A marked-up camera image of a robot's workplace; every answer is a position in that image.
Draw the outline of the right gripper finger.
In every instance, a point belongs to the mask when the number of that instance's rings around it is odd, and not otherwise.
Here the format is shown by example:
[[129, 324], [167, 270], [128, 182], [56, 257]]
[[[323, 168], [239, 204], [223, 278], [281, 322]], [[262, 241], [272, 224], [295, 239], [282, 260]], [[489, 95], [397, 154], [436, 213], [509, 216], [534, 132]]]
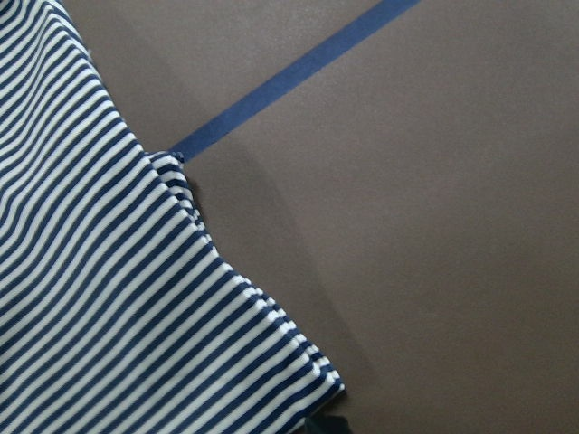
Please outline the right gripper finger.
[[349, 422], [345, 417], [316, 414], [305, 419], [307, 434], [352, 434]]

